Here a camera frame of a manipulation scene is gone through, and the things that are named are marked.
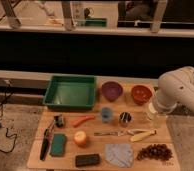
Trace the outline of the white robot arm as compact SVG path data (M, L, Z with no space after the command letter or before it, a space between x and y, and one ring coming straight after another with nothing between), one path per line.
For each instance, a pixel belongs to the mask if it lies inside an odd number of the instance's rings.
M194 112L194 67L182 67L159 77L158 89L145 109L146 117L159 128L160 117L173 112L178 104Z

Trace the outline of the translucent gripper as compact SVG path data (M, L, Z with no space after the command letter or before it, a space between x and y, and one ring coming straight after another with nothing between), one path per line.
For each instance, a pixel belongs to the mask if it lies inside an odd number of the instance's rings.
M153 128L160 128L166 121L166 116L159 113L152 103L148 103L145 107L146 118L151 122Z

